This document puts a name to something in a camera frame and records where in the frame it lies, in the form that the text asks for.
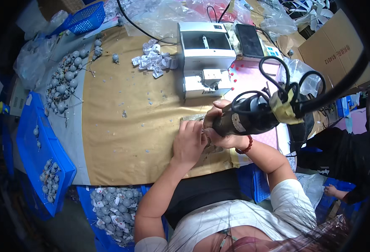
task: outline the gray ball-shaped part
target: gray ball-shaped part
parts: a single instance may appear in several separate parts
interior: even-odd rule
[[[54,198],[51,195],[48,195],[47,199],[48,199],[49,203],[53,203],[53,201],[54,201]]]
[[[113,62],[117,62],[119,60],[119,55],[118,54],[116,54],[116,53],[114,53],[113,55],[112,55],[112,61]]]
[[[134,189],[133,190],[133,197],[137,198],[139,196],[139,191]]]
[[[133,192],[132,192],[132,190],[127,190],[125,192],[125,197],[128,198],[128,199],[133,198]]]
[[[111,223],[112,219],[109,217],[109,215],[105,215],[104,218],[102,218],[102,221],[108,224]]]
[[[107,201],[112,201],[112,200],[115,200],[115,197],[109,192],[105,195],[105,199]]]
[[[60,113],[63,113],[63,111],[66,109],[66,105],[64,102],[58,103],[58,110]]]
[[[110,192],[110,193],[114,193],[114,192],[116,192],[116,191],[117,191],[117,189],[116,189],[115,187],[107,187],[107,190],[108,190],[108,192]]]
[[[95,50],[94,51],[94,55],[96,55],[96,56],[100,56],[101,54],[102,54],[101,50]]]
[[[47,187],[46,185],[43,185],[43,186],[42,186],[42,191],[43,191],[45,194],[48,194],[49,189],[48,189],[48,187]]]
[[[88,51],[82,49],[82,50],[80,50],[80,57],[85,58],[85,57],[87,57],[88,53],[89,53]]]
[[[78,82],[76,79],[72,79],[69,83],[69,85],[72,87],[72,88],[76,88],[77,85],[78,85]]]
[[[123,231],[121,230],[120,227],[116,227],[115,228],[115,235],[118,236],[118,237],[122,237],[123,236]]]
[[[94,41],[94,46],[101,46],[101,45],[102,45],[101,40],[96,39],[96,40]]]
[[[126,213],[128,211],[128,208],[125,207],[124,205],[120,205],[118,207],[118,210],[121,212],[121,213]]]
[[[76,70],[77,70],[77,67],[75,66],[75,64],[72,64],[69,68],[70,72],[74,73]]]
[[[75,58],[74,64],[75,66],[78,66],[81,64],[82,59],[80,57]]]
[[[125,222],[129,222],[129,220],[132,219],[132,216],[131,216],[130,213],[123,213],[122,216],[123,216],[123,219],[125,220]]]
[[[109,231],[115,231],[115,226],[112,223],[110,223],[110,224],[107,225],[107,229]]]
[[[102,200],[102,194],[95,194],[94,195],[94,198],[97,200],[97,201],[101,201]]]
[[[103,218],[105,214],[102,212],[101,209],[98,209],[96,210],[96,215],[98,218]]]
[[[79,52],[79,51],[74,51],[74,52],[72,53],[72,56],[73,56],[73,57],[75,57],[75,58],[77,58],[77,57],[79,57],[79,56],[80,56],[80,52]]]
[[[71,81],[72,80],[72,78],[74,78],[75,77],[75,73],[74,73],[74,71],[73,72],[67,72],[66,73],[66,80],[67,81]]]
[[[106,229],[106,225],[105,224],[101,224],[101,225],[97,225],[97,227],[101,230],[104,230]]]
[[[57,190],[58,190],[58,188],[59,188],[59,185],[58,185],[57,183],[54,183],[54,184],[52,185],[52,189],[53,189],[53,190],[57,191]]]
[[[132,203],[130,199],[124,199],[122,204],[126,207],[130,207]]]
[[[51,84],[52,84],[52,87],[56,87],[58,85],[58,80],[57,79],[52,79],[51,80]]]
[[[103,207],[101,208],[101,211],[102,211],[102,213],[103,213],[103,214],[109,214],[109,209],[108,209],[108,207],[106,207],[106,206],[103,206]]]

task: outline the black cable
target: black cable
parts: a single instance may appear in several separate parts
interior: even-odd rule
[[[301,118],[306,113],[313,112],[318,108],[321,108],[324,104],[329,104],[337,99],[347,88],[358,80],[366,69],[368,63],[369,60],[366,53],[363,51],[354,66],[350,69],[349,73],[347,73],[346,76],[334,86],[334,88],[313,100],[300,103],[299,111],[295,111],[297,118]]]
[[[228,10],[228,8],[230,7],[230,3],[231,3],[231,0],[230,0],[230,2],[228,3],[228,5],[227,5],[226,9],[223,11],[223,13],[221,13],[220,18],[218,19],[218,23],[220,23],[221,19],[222,19],[222,18],[223,18],[223,16],[224,16],[224,13],[226,13],[226,11]]]
[[[280,62],[284,69],[286,70],[286,87],[289,85],[290,83],[290,73],[289,73],[289,68],[287,67],[286,63],[284,63],[283,60],[275,57],[275,56],[266,56],[266,57],[263,57],[260,61],[259,61],[259,71],[262,73],[262,75],[267,78],[270,82],[272,82],[275,86],[277,86],[277,88],[279,88],[279,98],[280,100],[282,101],[282,103],[285,103],[287,100],[288,100],[288,94],[286,92],[286,90],[277,82],[275,81],[272,77],[270,77],[269,75],[267,75],[265,73],[265,71],[263,71],[263,63],[265,62],[265,60],[268,60],[268,59],[275,59],[277,60],[278,62]]]
[[[212,19],[210,18],[210,15],[209,15],[209,7],[211,7],[212,9],[213,9],[213,11],[214,11],[214,17],[215,17],[215,19],[216,19],[216,23],[217,23],[217,14],[216,14],[216,11],[214,10],[214,8],[213,8],[213,6],[208,6],[207,8],[206,8],[206,11],[207,11],[207,13],[208,13],[208,17],[209,17],[209,19],[210,19],[210,22],[212,23]]]
[[[171,44],[171,45],[176,45],[176,44],[177,44],[177,43],[174,43],[174,42],[167,42],[167,41],[163,41],[163,40],[161,40],[161,39],[155,38],[155,37],[151,36],[150,34],[148,34],[147,32],[145,32],[144,30],[142,30],[139,26],[137,26],[135,23],[133,23],[133,22],[132,22],[132,20],[130,20],[130,19],[128,18],[128,16],[126,15],[126,13],[123,11],[123,8],[122,8],[122,5],[121,5],[120,1],[119,1],[119,0],[117,0],[117,2],[118,2],[119,9],[120,9],[120,10],[121,10],[121,12],[122,12],[122,15],[127,19],[127,21],[129,21],[129,23],[131,23],[134,27],[136,27],[137,29],[139,29],[139,31],[141,31],[142,33],[146,34],[146,35],[147,35],[147,36],[149,36],[150,38],[155,39],[155,40],[157,40],[157,41],[160,41],[160,42],[162,42],[162,43],[167,43],[167,44]]]

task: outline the blue plastic basket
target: blue plastic basket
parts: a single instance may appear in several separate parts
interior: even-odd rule
[[[14,177],[13,144],[11,142],[9,130],[5,124],[3,124],[1,143],[3,148],[3,158],[6,163],[7,171],[11,177]]]
[[[98,2],[74,14],[68,20],[67,29],[75,35],[80,35],[99,28],[104,22],[104,18],[104,2]]]
[[[41,142],[39,151],[37,139],[33,134],[37,124],[39,126],[38,139]],[[16,141],[28,178],[41,202],[45,204],[46,209],[54,217],[55,213],[62,209],[64,195],[76,175],[76,167],[55,136],[44,113],[44,107],[38,93],[30,92],[28,94],[27,102],[21,113]],[[39,175],[43,172],[43,167],[48,159],[52,159],[52,162],[56,162],[61,168],[61,171],[57,172],[57,175],[59,175],[59,189],[53,204],[48,203],[42,192],[43,183],[39,180]]]
[[[134,186],[139,192],[142,192],[143,195],[150,189],[150,186],[147,185],[137,185]],[[94,221],[97,220],[96,213],[93,212],[93,206],[91,204],[91,198],[90,194],[92,190],[96,188],[95,186],[89,186],[89,191],[87,191],[85,185],[78,185],[77,186],[77,193],[79,194],[79,199],[81,202],[81,206],[83,207],[84,213],[86,214],[86,217],[88,219],[88,222],[90,224],[94,223]],[[162,217],[162,224],[164,227],[164,232],[166,237],[168,237],[168,229],[169,225],[167,220]],[[134,243],[129,243],[128,247],[122,248],[119,247],[119,245],[112,239],[110,235],[107,235],[105,230],[101,230],[95,226],[95,224],[91,225],[91,228],[94,231],[94,234],[96,235],[96,239],[99,240],[99,242],[102,244],[105,250],[107,251],[130,251],[133,252],[135,250],[135,244]]]
[[[256,164],[238,168],[237,176],[241,192],[254,199],[255,202],[261,202],[270,196],[266,174]]]

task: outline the plastic bag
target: plastic bag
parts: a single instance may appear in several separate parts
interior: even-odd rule
[[[42,37],[34,41],[30,40],[21,48],[13,69],[20,77],[24,88],[35,89],[40,85],[45,73],[45,65],[51,57],[55,44],[54,35],[50,39]]]
[[[297,31],[294,21],[277,0],[264,0],[259,4],[264,8],[265,17],[260,26],[273,41],[276,41],[280,35],[290,35]]]
[[[197,11],[207,18],[207,13],[209,12],[209,16],[212,19],[212,22],[215,22],[216,20],[214,16],[214,11],[216,11],[217,20],[219,20],[221,14],[224,12],[229,2],[230,0],[186,0],[186,4],[190,9]],[[233,9],[231,9],[230,5],[227,12],[224,13],[221,22],[233,23],[235,20],[238,20],[240,23],[243,24],[253,25],[251,12],[238,0],[234,0]]]
[[[308,72],[314,70],[312,67],[307,65],[306,63],[302,62],[301,60],[298,59],[289,59],[284,57],[283,61],[286,63],[289,73],[290,73],[290,83],[293,82],[300,82],[301,77]],[[286,71],[283,68],[283,65],[280,65],[279,68],[280,71],[280,81],[281,82],[286,82]],[[318,94],[318,88],[319,85],[318,83],[321,81],[321,78],[317,75],[309,75],[304,82],[301,84],[300,87],[300,94],[307,95],[307,94],[312,94],[314,97],[317,96]]]
[[[125,13],[150,35],[170,38],[169,41],[177,40],[178,22],[209,22],[209,18],[173,0],[137,0],[126,8]],[[124,25],[129,36],[144,35],[128,21]]]

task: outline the blue plastic crate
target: blue plastic crate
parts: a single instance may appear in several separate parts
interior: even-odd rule
[[[150,186],[148,185],[137,185],[134,186],[139,192],[142,192],[143,195],[146,194],[146,192],[150,189]],[[88,218],[88,222],[90,224],[94,223],[94,221],[97,220],[96,213],[93,212],[93,206],[91,204],[91,198],[90,194],[92,190],[94,190],[96,186],[89,186],[89,191],[87,191],[85,185],[78,185],[77,186],[77,193],[79,194],[79,199],[81,202],[81,206],[83,207],[84,213],[86,214],[86,217]],[[162,224],[164,227],[164,232],[166,235],[166,238],[168,238],[168,229],[169,225],[167,220],[162,217]],[[91,228],[94,231],[94,234],[96,235],[96,238],[99,240],[99,242],[102,244],[105,250],[107,251],[131,251],[133,252],[135,250],[135,244],[128,244],[129,246],[126,248],[119,247],[118,244],[112,239],[111,236],[107,235],[104,230],[101,230],[95,226],[95,224],[91,225]]]
[[[237,176],[241,192],[254,199],[255,202],[261,202],[270,196],[266,174],[256,164],[238,168]]]
[[[18,171],[16,174],[20,180],[22,192],[24,194],[27,206],[31,210],[31,213],[43,221],[50,219],[51,215],[49,214],[45,205],[41,202],[38,194],[34,191],[28,176],[20,171]]]
[[[104,2],[98,2],[79,10],[69,20],[67,26],[72,33],[80,35],[99,28],[104,18]]]
[[[5,124],[3,124],[1,143],[3,148],[3,158],[6,163],[7,171],[11,177],[14,177],[13,143],[11,141],[7,125]]]
[[[346,97],[336,100],[337,114],[340,117],[346,117],[349,115],[349,104]]]
[[[342,191],[348,191],[350,192],[353,190],[356,185],[352,183],[348,183],[345,181],[340,181],[333,178],[327,178],[324,182],[324,186],[334,185],[336,189],[342,190]],[[323,223],[326,220],[327,215],[329,214],[329,208],[332,206],[332,204],[337,201],[335,197],[329,197],[323,194],[318,206],[315,209],[315,214],[317,221],[319,223]],[[344,202],[340,204],[339,211],[337,214],[344,214],[347,219],[354,220],[355,213],[357,213],[361,207],[362,202],[358,202],[352,205],[348,205]]]
[[[39,150],[37,139],[33,134],[37,124],[39,126],[38,139],[41,142]],[[45,204],[46,209],[54,217],[55,213],[62,209],[64,195],[76,175],[76,167],[55,136],[44,113],[44,107],[38,93],[30,92],[28,94],[27,102],[21,113],[16,141],[28,178],[41,202]],[[52,162],[56,162],[61,168],[61,171],[57,172],[59,175],[59,189],[53,204],[48,203],[42,192],[43,183],[39,180],[39,175],[43,172],[43,167],[48,159],[52,159]]]

